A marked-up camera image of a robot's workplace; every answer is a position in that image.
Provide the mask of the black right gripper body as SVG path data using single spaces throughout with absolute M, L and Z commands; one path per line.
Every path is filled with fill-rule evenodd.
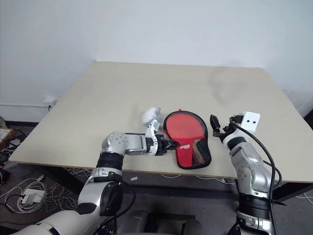
M 221 137 L 227 137 L 228 135 L 232 134 L 237 129 L 237 126 L 242 123 L 243 118 L 243 115 L 235 115 L 230 117 L 229 124 L 223 128 L 224 133 L 222 133 Z

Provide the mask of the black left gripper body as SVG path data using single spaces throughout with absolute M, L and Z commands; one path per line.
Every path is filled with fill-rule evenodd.
M 157 151 L 156 156 L 162 156 L 167 153 L 167 147 L 170 145 L 169 140 L 164 138 L 164 135 L 157 134 Z

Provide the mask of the white crumpled cloth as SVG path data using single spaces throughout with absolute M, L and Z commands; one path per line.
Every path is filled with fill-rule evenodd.
M 161 121 L 160 108 L 151 107 L 142 115 L 141 121 L 145 126 L 148 126 L 154 119 Z

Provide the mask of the white power adapter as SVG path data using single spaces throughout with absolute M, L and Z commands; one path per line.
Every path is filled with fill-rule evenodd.
M 22 194 L 22 204 L 32 205 L 44 200 L 46 191 L 27 188 Z

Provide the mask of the brown cardboard box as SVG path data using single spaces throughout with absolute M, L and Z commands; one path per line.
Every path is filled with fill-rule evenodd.
M 12 129 L 0 128 L 0 142 L 5 141 L 11 134 Z

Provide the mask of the dark table frame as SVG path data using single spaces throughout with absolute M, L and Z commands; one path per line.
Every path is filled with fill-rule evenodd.
M 34 167 L 46 177 L 65 186 L 72 192 L 79 194 L 85 179 L 79 180 L 62 167 L 39 166 Z M 140 195 L 153 195 L 164 197 L 201 198 L 201 199 L 239 199 L 235 186 L 220 183 L 214 179 L 198 178 L 196 176 L 161 176 L 156 173 L 123 172 L 123 180 L 130 184 Z

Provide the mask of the white wall socket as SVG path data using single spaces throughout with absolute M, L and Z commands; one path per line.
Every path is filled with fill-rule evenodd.
M 56 104 L 57 100 L 53 97 L 47 97 L 44 101 L 45 106 L 47 107 L 48 111 L 50 111 Z

